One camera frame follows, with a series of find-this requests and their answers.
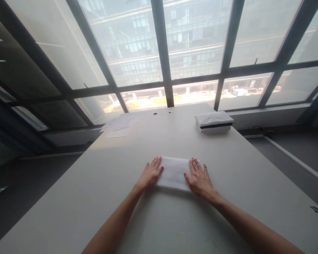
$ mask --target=hand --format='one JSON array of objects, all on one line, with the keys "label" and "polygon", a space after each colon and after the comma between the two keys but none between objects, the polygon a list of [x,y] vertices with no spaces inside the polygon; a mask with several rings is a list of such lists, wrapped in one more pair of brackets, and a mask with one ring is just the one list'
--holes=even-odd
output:
[{"label": "hand", "polygon": [[206,164],[204,164],[203,171],[198,160],[192,158],[189,160],[189,166],[191,177],[188,173],[184,173],[184,176],[191,191],[208,202],[215,202],[220,194],[212,186]]},{"label": "hand", "polygon": [[163,166],[159,168],[160,163],[161,156],[154,158],[151,164],[148,162],[136,185],[141,189],[155,185],[164,170]]}]

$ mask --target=forearm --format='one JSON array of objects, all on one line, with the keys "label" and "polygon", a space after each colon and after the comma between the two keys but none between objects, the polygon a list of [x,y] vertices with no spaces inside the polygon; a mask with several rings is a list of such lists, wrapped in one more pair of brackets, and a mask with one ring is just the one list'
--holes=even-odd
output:
[{"label": "forearm", "polygon": [[233,205],[220,194],[213,198],[210,203],[224,216],[256,253],[303,253],[288,240]]},{"label": "forearm", "polygon": [[143,189],[135,185],[124,201],[98,230],[82,254],[114,253]]}]

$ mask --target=window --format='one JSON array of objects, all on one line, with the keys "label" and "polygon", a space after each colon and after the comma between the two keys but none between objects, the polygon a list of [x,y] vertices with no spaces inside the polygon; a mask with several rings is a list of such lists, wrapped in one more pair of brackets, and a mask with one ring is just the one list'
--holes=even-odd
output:
[{"label": "window", "polygon": [[[231,111],[318,95],[316,1],[6,2],[0,99],[40,131],[102,125],[128,111],[195,103]],[[95,40],[93,51],[87,40]],[[232,58],[222,66],[224,55]],[[55,68],[37,61],[45,56]],[[101,57],[108,68],[98,65]]]},{"label": "window", "polygon": [[115,94],[75,99],[95,125],[107,123],[124,111]]},{"label": "window", "polygon": [[284,71],[267,105],[305,101],[318,85],[318,67]]},{"label": "window", "polygon": [[16,99],[11,96],[8,92],[6,92],[5,89],[3,89],[0,86],[0,99],[2,99],[4,102],[12,102],[12,101],[16,101]]},{"label": "window", "polygon": [[213,108],[217,87],[217,80],[175,85],[173,86],[174,106],[207,102]]},{"label": "window", "polygon": [[167,108],[163,87],[121,93],[130,112]]},{"label": "window", "polygon": [[163,80],[150,1],[79,2],[117,86]]},{"label": "window", "polygon": [[258,106],[272,73],[229,78],[224,80],[219,110]]},{"label": "window", "polygon": [[1,23],[0,80],[22,99],[60,95],[60,92]]},{"label": "window", "polygon": [[72,89],[108,85],[66,0],[7,0]]},{"label": "window", "polygon": [[12,109],[37,131],[44,131],[48,129],[46,125],[44,125],[37,117],[35,117],[35,115],[24,107],[13,107]]},{"label": "window", "polygon": [[[172,79],[220,72],[231,4],[231,0],[164,1]],[[182,62],[185,57],[191,61]]]},{"label": "window", "polygon": [[56,129],[87,125],[67,101],[33,104],[32,108]]},{"label": "window", "polygon": [[245,1],[230,67],[273,62],[301,2]]},{"label": "window", "polygon": [[318,60],[318,10],[289,63]]}]

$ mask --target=right hand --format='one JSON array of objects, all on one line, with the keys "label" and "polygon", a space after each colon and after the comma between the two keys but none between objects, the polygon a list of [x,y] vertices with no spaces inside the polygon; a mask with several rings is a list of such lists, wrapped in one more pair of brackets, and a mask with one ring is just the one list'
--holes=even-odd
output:
[{"label": "right hand", "polygon": [[188,173],[184,173],[185,179],[191,189],[191,191],[203,198],[208,202],[216,202],[220,194],[213,188],[211,179],[207,172],[207,166],[204,164],[204,171],[202,170],[197,159],[190,159],[189,166],[191,170],[191,176]]}]

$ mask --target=stack of paper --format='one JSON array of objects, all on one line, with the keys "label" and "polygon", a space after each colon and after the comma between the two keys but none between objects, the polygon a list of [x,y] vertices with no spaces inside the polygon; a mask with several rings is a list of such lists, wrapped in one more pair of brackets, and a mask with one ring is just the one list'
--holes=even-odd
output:
[{"label": "stack of paper", "polygon": [[109,131],[105,138],[118,138],[127,136],[133,124],[146,115],[146,111],[121,114],[119,117],[108,121],[100,132]]},{"label": "stack of paper", "polygon": [[195,116],[195,124],[200,132],[219,133],[231,129],[234,120],[225,112],[218,111]]}]

